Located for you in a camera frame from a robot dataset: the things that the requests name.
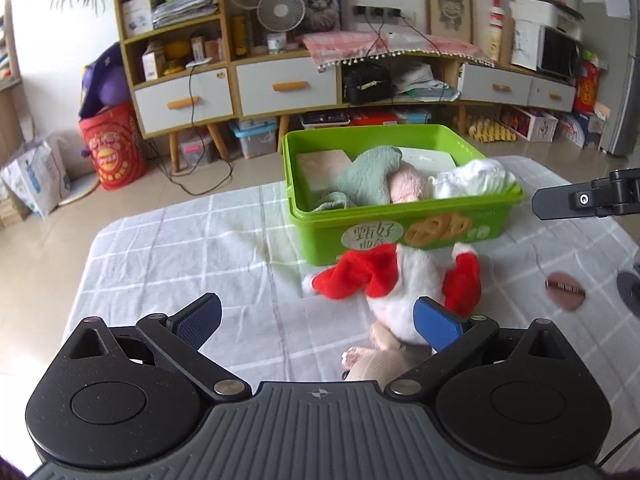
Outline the white cloth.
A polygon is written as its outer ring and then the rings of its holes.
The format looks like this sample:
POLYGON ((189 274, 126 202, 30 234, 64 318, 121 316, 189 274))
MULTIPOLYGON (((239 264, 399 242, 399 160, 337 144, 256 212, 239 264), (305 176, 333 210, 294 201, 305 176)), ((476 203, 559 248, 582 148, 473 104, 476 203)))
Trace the white cloth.
POLYGON ((429 177, 431 198, 446 200, 468 196, 493 196, 509 192, 518 183, 497 159, 474 159, 453 170, 429 177))

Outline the red white santa plush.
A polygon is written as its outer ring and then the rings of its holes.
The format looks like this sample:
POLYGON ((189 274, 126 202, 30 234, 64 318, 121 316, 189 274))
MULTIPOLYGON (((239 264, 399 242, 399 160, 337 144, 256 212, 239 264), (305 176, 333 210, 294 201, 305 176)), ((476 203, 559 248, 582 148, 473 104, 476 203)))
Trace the red white santa plush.
POLYGON ((448 266, 425 250, 383 244, 365 252, 345 252, 335 266, 305 276, 303 289, 332 300, 361 292, 376 320, 397 339, 424 344, 413 323, 416 300, 431 298, 467 318, 482 296, 480 259, 464 243, 454 245, 448 266))

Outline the green towel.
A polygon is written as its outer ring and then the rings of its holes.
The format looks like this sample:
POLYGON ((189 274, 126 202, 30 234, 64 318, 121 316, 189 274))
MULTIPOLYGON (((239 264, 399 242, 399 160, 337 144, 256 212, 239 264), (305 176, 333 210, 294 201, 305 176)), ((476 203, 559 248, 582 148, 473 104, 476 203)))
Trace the green towel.
POLYGON ((336 177, 333 190, 321 196, 311 211, 389 205, 392 201, 387 178, 399 170, 401 162, 399 148, 370 148, 336 177))

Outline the white paper shopping bag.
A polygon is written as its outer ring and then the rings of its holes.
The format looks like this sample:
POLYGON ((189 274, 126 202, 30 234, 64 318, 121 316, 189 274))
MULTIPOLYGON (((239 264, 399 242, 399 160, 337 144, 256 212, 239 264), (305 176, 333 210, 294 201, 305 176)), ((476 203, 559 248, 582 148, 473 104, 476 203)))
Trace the white paper shopping bag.
POLYGON ((37 216, 47 217, 70 195, 58 138, 26 142, 1 169, 3 183, 37 216))

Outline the black bag on shelf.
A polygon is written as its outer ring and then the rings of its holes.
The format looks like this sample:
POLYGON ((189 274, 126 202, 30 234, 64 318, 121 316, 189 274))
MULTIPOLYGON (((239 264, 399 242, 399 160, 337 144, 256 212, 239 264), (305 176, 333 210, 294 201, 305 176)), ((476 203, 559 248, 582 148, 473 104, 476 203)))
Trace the black bag on shelf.
POLYGON ((363 62, 343 70, 343 101, 363 105, 390 99, 393 83, 390 71, 378 64, 363 62))

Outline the clear bin blue lid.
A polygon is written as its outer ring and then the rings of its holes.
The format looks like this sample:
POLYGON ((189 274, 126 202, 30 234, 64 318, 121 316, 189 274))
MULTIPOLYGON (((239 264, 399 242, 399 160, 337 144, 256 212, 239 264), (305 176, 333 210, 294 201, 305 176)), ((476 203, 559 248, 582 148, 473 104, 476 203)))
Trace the clear bin blue lid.
POLYGON ((252 159, 277 151, 278 120, 270 118, 258 122, 238 122, 229 124, 235 139, 239 141, 243 156, 252 159))

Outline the stack of papers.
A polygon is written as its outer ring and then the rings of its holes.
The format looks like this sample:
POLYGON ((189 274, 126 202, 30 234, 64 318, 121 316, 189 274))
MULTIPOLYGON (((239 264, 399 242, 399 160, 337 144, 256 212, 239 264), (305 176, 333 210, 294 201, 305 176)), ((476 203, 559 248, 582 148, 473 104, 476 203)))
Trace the stack of papers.
POLYGON ((218 12, 218 0, 167 0, 152 12, 154 29, 175 25, 218 12))

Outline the grey checked table cloth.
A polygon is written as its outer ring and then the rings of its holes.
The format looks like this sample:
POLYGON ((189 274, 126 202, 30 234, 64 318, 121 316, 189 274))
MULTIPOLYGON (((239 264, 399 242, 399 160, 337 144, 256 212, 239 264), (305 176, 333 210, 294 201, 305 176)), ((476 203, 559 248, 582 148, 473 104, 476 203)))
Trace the grey checked table cloth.
MULTIPOLYGON (((480 256, 480 310, 505 326, 551 318, 608 396, 639 385, 639 322, 616 290, 637 244, 611 219, 540 221, 514 206, 502 234, 471 243, 480 256), (548 297, 552 272, 570 274, 586 300, 567 312, 548 297)), ((93 240, 67 319, 115 326, 171 314, 214 292, 224 318, 211 358, 248 382, 330 380, 341 352, 368 336, 366 302, 310 299, 311 272, 282 183, 216 194, 123 218, 93 240)))

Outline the framed cartoon girl picture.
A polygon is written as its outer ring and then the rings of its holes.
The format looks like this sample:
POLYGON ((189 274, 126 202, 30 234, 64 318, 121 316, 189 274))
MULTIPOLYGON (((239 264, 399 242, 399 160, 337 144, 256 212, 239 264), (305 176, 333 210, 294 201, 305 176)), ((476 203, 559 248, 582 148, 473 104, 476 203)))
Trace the framed cartoon girl picture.
POLYGON ((474 41, 474 0, 425 0, 430 35, 474 41))

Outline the long wooden tv cabinet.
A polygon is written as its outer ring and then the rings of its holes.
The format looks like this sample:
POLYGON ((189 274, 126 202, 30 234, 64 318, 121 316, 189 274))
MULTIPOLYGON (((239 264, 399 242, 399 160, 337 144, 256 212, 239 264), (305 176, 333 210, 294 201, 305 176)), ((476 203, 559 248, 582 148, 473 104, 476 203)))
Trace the long wooden tv cabinet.
POLYGON ((349 105, 343 101, 343 70, 352 64, 319 68, 305 50, 254 56, 231 63, 236 114, 241 119, 277 117, 279 136, 290 119, 315 110, 356 107, 453 106, 457 128, 464 131, 470 106, 503 105, 569 112, 576 88, 568 81, 518 67, 489 67, 425 55, 384 56, 367 61, 390 71, 393 96, 384 101, 349 105))

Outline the beige rabbit doll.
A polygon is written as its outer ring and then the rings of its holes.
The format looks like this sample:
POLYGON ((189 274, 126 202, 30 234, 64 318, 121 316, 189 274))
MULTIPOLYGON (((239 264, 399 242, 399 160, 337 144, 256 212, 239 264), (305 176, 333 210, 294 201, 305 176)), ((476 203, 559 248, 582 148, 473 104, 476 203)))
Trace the beige rabbit doll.
POLYGON ((372 347, 352 347, 342 354, 346 382, 375 382, 384 390, 393 380, 432 355, 423 344, 405 344, 380 321, 371 325, 372 347))

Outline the yellow egg tray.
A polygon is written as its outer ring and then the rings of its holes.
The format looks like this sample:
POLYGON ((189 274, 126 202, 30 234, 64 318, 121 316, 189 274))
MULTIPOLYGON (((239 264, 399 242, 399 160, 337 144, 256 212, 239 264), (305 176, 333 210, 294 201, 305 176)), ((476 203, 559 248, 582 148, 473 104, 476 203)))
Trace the yellow egg tray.
POLYGON ((516 141, 513 131, 486 117, 471 117, 466 124, 466 131, 472 139, 482 143, 516 141))

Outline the white toy box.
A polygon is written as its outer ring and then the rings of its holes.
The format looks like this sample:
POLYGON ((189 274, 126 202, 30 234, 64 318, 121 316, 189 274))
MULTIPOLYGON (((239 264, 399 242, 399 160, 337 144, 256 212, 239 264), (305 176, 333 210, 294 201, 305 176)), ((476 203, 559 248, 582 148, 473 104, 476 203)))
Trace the white toy box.
POLYGON ((558 118, 536 108, 521 108, 503 105, 499 113, 500 122, 528 142, 551 143, 558 118))

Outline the brown round pad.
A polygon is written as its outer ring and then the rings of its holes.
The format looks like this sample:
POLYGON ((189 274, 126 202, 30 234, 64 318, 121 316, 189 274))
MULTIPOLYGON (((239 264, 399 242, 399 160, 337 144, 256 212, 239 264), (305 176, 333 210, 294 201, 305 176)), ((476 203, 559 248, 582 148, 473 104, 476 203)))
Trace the brown round pad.
POLYGON ((563 272, 547 275, 544 287, 550 300, 561 310, 577 310, 586 300, 586 291, 576 278, 563 272))

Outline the framed cat picture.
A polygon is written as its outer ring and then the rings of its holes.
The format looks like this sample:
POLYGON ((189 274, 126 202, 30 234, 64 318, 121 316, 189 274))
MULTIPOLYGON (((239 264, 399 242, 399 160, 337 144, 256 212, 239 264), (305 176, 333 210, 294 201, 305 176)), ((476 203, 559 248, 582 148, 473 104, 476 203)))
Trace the framed cat picture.
POLYGON ((346 0, 303 0, 305 17, 300 30, 304 34, 314 32, 338 32, 344 25, 346 0))

